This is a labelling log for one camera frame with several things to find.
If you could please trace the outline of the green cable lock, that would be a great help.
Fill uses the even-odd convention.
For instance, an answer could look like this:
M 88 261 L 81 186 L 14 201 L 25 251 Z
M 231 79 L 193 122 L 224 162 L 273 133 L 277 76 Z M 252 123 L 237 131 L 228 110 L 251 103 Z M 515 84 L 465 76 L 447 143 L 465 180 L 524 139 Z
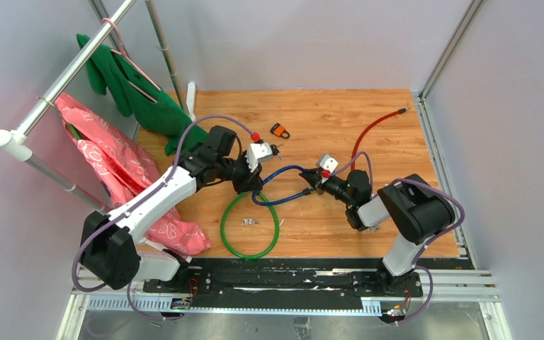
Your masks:
M 263 249 L 262 251 L 260 251 L 260 252 L 258 252 L 256 254 L 255 253 L 245 254 L 243 252 L 240 252 L 240 251 L 236 250 L 232 246 L 231 242 L 227 238 L 226 222 L 228 220 L 228 217 L 230 216 L 230 213 L 232 212 L 232 209 L 235 207 L 235 205 L 239 201 L 241 201 L 243 198 L 245 198 L 246 196 L 247 196 L 247 193 L 239 194 L 227 206 L 226 210 L 222 214 L 222 218 L 220 220 L 220 239 L 221 239 L 222 243 L 224 244 L 226 250 L 228 250 L 231 254 L 233 254 L 237 258 L 240 258 L 240 259 L 243 259 L 243 260 L 253 261 L 253 260 L 256 260 L 256 259 L 263 258 L 265 255 L 267 255 L 268 253 L 270 253 L 274 249 L 274 247 L 276 246 L 276 244 L 278 242 L 280 234 L 281 234 L 281 231 L 280 231 L 281 230 L 280 229 L 281 228 L 281 219 L 278 217 L 276 209 L 272 205 L 265 205 L 264 207 L 268 208 L 268 210 L 269 210 L 269 212 L 271 214 L 271 218 L 273 220 L 273 226 L 274 226 L 274 228 L 273 228 L 273 237 L 272 237 L 271 241 L 269 242 L 268 246 L 266 246 L 265 249 Z M 263 203 L 270 203 L 268 201 L 268 199 L 262 193 L 257 193 L 256 197 L 263 199 Z M 263 234 L 261 234 L 261 232 L 258 232 L 258 233 L 259 234 L 256 235 L 256 232 L 247 232 L 246 236 L 241 237 L 242 244 L 247 244 L 247 236 L 255 237 L 254 241 L 251 240 L 250 242 L 255 243 L 256 246 L 259 245 L 259 244 L 262 244 L 263 241 L 260 240 L 259 236 L 262 236 Z

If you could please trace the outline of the blue cable lock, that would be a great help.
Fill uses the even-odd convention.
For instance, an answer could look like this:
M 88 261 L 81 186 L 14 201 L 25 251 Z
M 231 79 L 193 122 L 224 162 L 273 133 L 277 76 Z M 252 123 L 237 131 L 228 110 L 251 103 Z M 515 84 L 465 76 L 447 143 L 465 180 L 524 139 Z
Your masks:
M 306 169 L 298 165 L 286 165 L 271 172 L 263 181 L 260 191 L 251 193 L 251 201 L 258 206 L 269 207 L 288 203 L 311 195 L 315 189 L 307 184 L 298 184 L 299 174 Z

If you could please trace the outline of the small silver cable keys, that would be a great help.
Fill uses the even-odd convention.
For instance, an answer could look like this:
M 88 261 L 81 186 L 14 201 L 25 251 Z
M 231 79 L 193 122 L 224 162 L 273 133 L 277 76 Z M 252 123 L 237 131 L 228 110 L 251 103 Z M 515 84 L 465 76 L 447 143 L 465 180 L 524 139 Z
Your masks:
M 259 224 L 259 221 L 254 220 L 252 218 L 244 218 L 242 220 L 242 225 L 257 225 Z

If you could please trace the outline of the orange black padlock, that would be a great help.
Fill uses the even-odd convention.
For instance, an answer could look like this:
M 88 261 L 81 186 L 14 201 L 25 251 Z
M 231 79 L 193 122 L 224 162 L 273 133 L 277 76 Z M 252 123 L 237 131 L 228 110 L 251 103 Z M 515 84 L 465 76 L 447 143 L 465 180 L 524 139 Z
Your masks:
M 276 137 L 280 137 L 285 140 L 290 138 L 290 133 L 280 123 L 274 124 L 270 129 L 270 133 Z

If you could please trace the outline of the black padlock keys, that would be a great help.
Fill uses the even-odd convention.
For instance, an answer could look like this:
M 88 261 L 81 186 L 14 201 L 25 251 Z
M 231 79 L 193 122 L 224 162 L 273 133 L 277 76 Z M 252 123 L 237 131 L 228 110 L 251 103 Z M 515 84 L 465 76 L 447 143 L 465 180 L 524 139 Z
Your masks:
M 283 160 L 283 156 L 282 156 L 281 151 L 280 151 L 281 146 L 282 146 L 282 144 L 280 144 L 280 145 L 279 144 L 271 144 L 270 145 L 273 156 L 276 157 L 279 160 Z

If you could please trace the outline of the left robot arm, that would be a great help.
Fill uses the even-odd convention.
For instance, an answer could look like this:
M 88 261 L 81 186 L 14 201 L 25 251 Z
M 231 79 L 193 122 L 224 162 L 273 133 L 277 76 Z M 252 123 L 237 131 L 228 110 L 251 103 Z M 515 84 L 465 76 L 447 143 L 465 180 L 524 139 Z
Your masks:
M 273 158 L 273 148 L 257 134 L 252 136 L 255 141 L 232 159 L 237 134 L 216 125 L 203 143 L 183 152 L 129 203 L 106 215 L 92 212 L 84 221 L 76 263 L 114 290 L 133 281 L 159 280 L 173 293 L 183 291 L 189 275 L 180 261 L 170 251 L 140 248 L 139 243 L 157 220 L 216 180 L 232 182 L 237 193 L 260 190 L 261 165 Z

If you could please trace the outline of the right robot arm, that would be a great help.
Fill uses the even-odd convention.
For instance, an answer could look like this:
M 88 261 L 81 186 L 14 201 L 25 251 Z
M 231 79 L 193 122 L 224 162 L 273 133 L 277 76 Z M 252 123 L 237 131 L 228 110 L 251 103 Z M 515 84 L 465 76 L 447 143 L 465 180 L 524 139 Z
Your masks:
M 362 232 L 391 219 L 398 231 L 373 278 L 361 281 L 383 295 L 395 295 L 406 288 L 424 250 L 437 238 L 459 226 L 465 212 L 453 197 L 431 187 L 412 174 L 397 178 L 373 192 L 366 171 L 350 171 L 345 179 L 327 170 L 307 169 L 300 174 L 310 191 L 328 193 L 346 206 L 350 226 Z

